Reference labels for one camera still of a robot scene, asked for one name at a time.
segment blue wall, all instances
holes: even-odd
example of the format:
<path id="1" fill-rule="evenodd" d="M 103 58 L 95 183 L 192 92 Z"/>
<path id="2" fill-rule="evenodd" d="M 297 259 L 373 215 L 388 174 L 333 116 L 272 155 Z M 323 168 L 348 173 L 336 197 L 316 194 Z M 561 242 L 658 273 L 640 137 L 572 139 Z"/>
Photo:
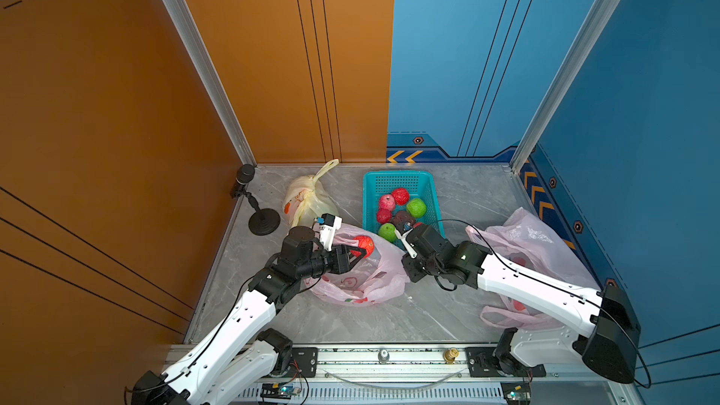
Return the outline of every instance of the blue wall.
<path id="1" fill-rule="evenodd" d="M 516 144 L 593 1 L 395 0 L 389 132 L 451 157 Z"/>
<path id="2" fill-rule="evenodd" d="M 657 382 L 720 371 L 720 352 L 662 363 L 720 349 L 720 327 L 653 344 L 720 324 L 719 10 L 622 0 L 540 140 L 634 304 Z M 719 381 L 642 393 L 678 404 Z"/>

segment teal plastic basket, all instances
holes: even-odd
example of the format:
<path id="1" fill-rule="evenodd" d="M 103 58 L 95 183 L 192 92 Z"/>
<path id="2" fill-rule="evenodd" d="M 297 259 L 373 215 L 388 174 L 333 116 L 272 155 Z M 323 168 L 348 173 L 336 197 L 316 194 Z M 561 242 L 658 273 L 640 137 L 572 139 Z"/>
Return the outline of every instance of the teal plastic basket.
<path id="1" fill-rule="evenodd" d="M 375 215 L 380 196 L 390 194 L 396 188 L 408 190 L 410 200 L 419 197 L 425 202 L 427 212 L 418 221 L 430 225 L 445 238 L 443 223 L 437 222 L 442 218 L 433 176 L 429 172 L 418 170 L 384 170 L 365 174 L 362 188 L 362 228 L 377 233 L 380 224 L 377 223 Z M 398 205 L 392 213 L 404 209 L 404 205 Z M 395 244 L 402 246 L 400 241 L 396 241 Z"/>

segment white plastic bag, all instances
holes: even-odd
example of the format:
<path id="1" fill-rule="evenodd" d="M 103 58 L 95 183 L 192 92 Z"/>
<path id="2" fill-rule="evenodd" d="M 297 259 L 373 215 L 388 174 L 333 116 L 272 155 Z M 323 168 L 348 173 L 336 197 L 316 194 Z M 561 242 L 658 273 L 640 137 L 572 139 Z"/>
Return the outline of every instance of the white plastic bag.
<path id="1" fill-rule="evenodd" d="M 486 245 L 471 226 L 465 231 L 471 241 Z M 569 284 L 598 288 L 593 276 L 563 239 L 557 236 L 557 233 L 545 222 L 524 208 L 515 210 L 505 225 L 488 227 L 480 233 L 498 255 L 518 265 Z M 480 312 L 482 321 L 491 327 L 553 329 L 562 326 L 547 314 L 529 309 L 514 299 L 504 295 L 500 298 L 507 310 L 486 306 Z M 500 315 L 504 319 L 491 320 L 493 314 Z"/>
<path id="2" fill-rule="evenodd" d="M 312 227 L 315 218 L 323 213 L 338 214 L 338 207 L 319 182 L 330 169 L 340 163 L 334 159 L 325 163 L 315 175 L 304 175 L 294 179 L 287 188 L 283 202 L 283 214 L 291 227 L 302 225 Z"/>
<path id="3" fill-rule="evenodd" d="M 337 230 L 333 244 L 358 246 L 353 239 L 365 235 L 372 238 L 375 250 L 345 274 L 324 274 L 319 280 L 305 279 L 305 287 L 325 302 L 339 305 L 368 306 L 385 302 L 405 292 L 410 278 L 402 267 L 403 251 L 380 236 L 352 225 Z"/>

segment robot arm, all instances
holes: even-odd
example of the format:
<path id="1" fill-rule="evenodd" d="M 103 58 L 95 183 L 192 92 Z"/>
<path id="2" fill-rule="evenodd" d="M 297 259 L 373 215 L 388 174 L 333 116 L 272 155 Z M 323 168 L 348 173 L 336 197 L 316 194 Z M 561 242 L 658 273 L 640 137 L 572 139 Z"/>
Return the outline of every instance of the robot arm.
<path id="1" fill-rule="evenodd" d="M 284 374 L 293 344 L 272 328 L 261 332 L 247 351 L 237 354 L 300 292 L 302 280 L 346 273 L 365 256 L 363 248 L 332 246 L 341 218 L 324 214 L 318 223 L 319 239 L 310 228 L 292 228 L 280 253 L 252 277 L 226 318 L 193 351 L 162 376 L 148 372 L 135 384 L 132 405 L 226 405 L 258 378 Z"/>
<path id="2" fill-rule="evenodd" d="M 427 225 L 403 235 L 402 242 L 412 249 L 402 264 L 413 283 L 433 275 L 455 288 L 481 288 L 516 299 L 564 324 L 542 331 L 507 328 L 495 350 L 507 374 L 543 363 L 582 361 L 609 380 L 633 383 L 640 325 L 621 289 L 607 285 L 601 292 L 561 282 L 470 241 L 455 247 Z"/>

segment gray marble floor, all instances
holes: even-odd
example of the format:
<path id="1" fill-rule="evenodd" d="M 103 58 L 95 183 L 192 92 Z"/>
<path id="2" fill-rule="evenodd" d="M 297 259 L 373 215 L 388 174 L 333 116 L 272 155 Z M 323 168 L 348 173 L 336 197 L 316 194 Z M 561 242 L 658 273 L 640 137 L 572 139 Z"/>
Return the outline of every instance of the gray marble floor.
<path id="1" fill-rule="evenodd" d="M 338 166 L 321 182 L 334 199 L 343 222 L 362 226 L 362 178 L 371 170 L 388 166 Z M 481 229 L 502 224 L 518 207 L 532 209 L 528 197 L 499 165 L 415 165 L 394 169 L 425 170 L 433 175 L 443 218 L 462 219 Z M 259 167 L 249 184 L 261 207 L 278 212 L 288 184 L 298 176 L 317 172 L 317 167 Z M 278 252 L 287 234 L 283 221 L 274 233 L 257 237 L 248 230 L 253 210 L 244 203 L 230 233 L 225 253 L 207 292 L 204 308 L 191 328 L 193 342 L 216 325 L 233 304 L 238 287 Z M 445 236 L 454 244 L 466 238 L 464 225 L 445 222 Z M 354 308 L 320 301 L 311 293 L 296 296 L 272 322 L 272 327 L 295 343 L 323 342 L 496 342 L 498 328 L 479 318 L 485 305 L 499 306 L 492 292 L 468 287 L 446 292 L 432 277 L 408 283 L 405 294 L 386 303 Z"/>

